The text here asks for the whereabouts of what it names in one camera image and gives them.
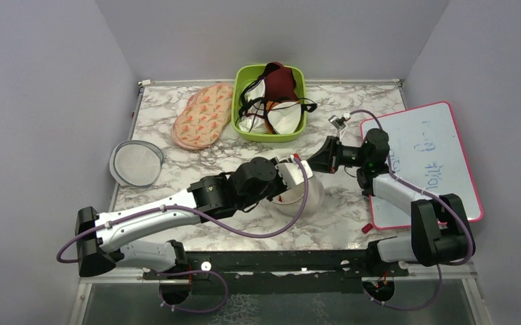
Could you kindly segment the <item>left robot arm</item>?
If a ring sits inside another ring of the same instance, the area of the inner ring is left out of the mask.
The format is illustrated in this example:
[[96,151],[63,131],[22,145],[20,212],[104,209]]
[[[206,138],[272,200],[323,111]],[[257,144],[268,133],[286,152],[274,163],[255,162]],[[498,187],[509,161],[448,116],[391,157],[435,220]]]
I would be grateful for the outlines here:
[[248,212],[260,201],[296,186],[308,190],[312,176],[310,167],[298,158],[256,157],[235,171],[203,177],[177,194],[141,207],[113,213],[82,208],[75,227],[78,273],[85,278],[116,267],[145,267],[178,278],[187,262],[182,244],[176,240],[151,244],[142,238],[208,221],[227,229],[222,219]]

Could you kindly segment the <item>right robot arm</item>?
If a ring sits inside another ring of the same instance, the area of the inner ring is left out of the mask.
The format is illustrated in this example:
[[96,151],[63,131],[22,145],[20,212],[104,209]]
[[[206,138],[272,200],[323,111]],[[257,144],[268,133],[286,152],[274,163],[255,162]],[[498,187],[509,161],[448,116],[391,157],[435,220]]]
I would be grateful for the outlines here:
[[365,269],[379,276],[397,261],[426,267],[466,263],[475,252],[475,243],[461,198],[437,196],[397,177],[388,164],[388,142],[387,132],[378,128],[369,130],[359,147],[345,146],[339,137],[329,136],[308,159],[312,170],[319,173],[332,174],[341,166],[356,168],[363,195],[388,201],[410,218],[409,236],[369,244]]

